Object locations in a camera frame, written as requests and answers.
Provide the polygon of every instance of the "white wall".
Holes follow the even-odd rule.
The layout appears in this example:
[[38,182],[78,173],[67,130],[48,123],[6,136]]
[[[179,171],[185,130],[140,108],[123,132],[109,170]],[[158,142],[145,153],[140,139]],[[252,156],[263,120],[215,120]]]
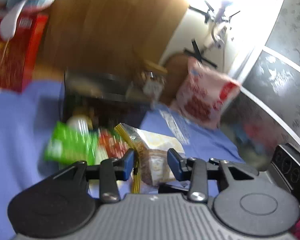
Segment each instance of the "white wall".
[[[207,35],[207,24],[204,23],[205,17],[197,12],[189,10],[186,12],[179,26],[175,30],[170,42],[162,54],[159,61],[160,65],[164,65],[167,58],[174,53],[183,51],[184,48],[193,51],[191,40],[195,39],[199,49],[202,49],[203,40]],[[228,32],[227,41],[225,46],[225,51],[222,49],[213,48],[206,51],[204,56],[217,64],[218,70],[221,72],[228,72],[229,68],[234,61],[235,56],[240,50],[239,39],[231,40],[233,32]]]
[[[204,54],[207,59],[218,65],[218,71],[229,73],[231,69],[239,67],[238,65],[252,50],[263,31],[262,25],[267,21],[268,9],[275,4],[275,1],[241,0],[236,4],[241,12],[231,20],[232,30],[227,31],[225,50],[212,48]],[[193,51],[192,39],[196,39],[199,49],[202,49],[203,39],[207,34],[207,25],[204,20],[203,15],[188,9],[162,54],[159,64],[164,65],[169,56],[182,52],[184,48]]]

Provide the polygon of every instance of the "plastic wrapper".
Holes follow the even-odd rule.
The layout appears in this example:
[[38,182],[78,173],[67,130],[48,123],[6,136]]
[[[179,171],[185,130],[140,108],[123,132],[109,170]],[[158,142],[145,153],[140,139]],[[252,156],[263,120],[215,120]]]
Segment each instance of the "plastic wrapper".
[[86,161],[88,165],[94,165],[97,147],[98,136],[96,133],[82,135],[58,122],[44,153],[44,158],[68,165],[82,160]]
[[119,123],[114,130],[127,142],[130,148],[134,149],[138,155],[134,158],[131,193],[140,193],[141,171],[139,152],[144,149],[143,143],[139,136],[135,134],[135,128]]
[[99,144],[104,147],[109,158],[122,158],[128,150],[128,144],[115,131],[98,129]]
[[176,138],[140,130],[126,124],[119,125],[124,132],[124,135],[120,135],[125,140],[132,141],[133,144],[127,142],[138,152],[141,180],[144,183],[157,186],[159,183],[175,180],[168,166],[167,150],[174,148],[184,156],[182,145]]
[[188,73],[171,108],[198,125],[217,128],[222,106],[239,94],[240,84],[193,57],[188,60]]

